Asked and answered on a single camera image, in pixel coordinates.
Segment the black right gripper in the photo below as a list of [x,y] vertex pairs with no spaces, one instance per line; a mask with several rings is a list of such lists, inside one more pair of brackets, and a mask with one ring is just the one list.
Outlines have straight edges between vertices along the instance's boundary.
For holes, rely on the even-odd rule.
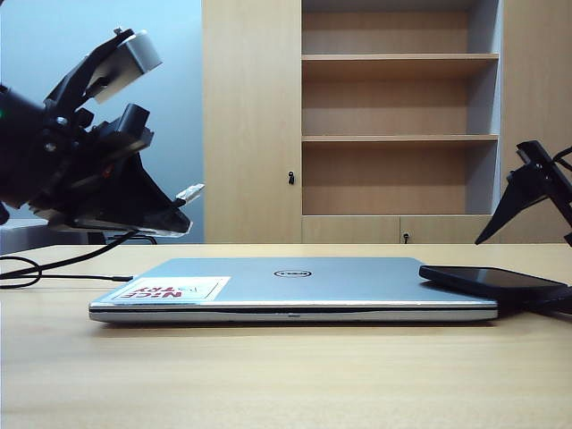
[[[561,171],[564,168],[571,172],[571,163],[566,160],[571,155],[571,146],[550,156],[538,140],[528,140],[517,144],[517,154],[523,166],[508,175],[500,203],[476,238],[476,245],[487,241],[520,212],[545,199],[552,202],[571,226],[571,180]],[[522,308],[540,315],[571,315],[571,289],[539,295],[525,301]]]

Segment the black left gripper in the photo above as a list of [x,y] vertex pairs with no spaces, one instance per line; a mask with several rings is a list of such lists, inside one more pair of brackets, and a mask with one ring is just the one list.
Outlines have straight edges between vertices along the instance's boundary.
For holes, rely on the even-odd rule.
[[193,222],[145,171],[140,151],[154,137],[134,104],[92,126],[91,112],[67,117],[17,104],[8,110],[8,205],[28,206],[57,231],[137,231],[181,237]]

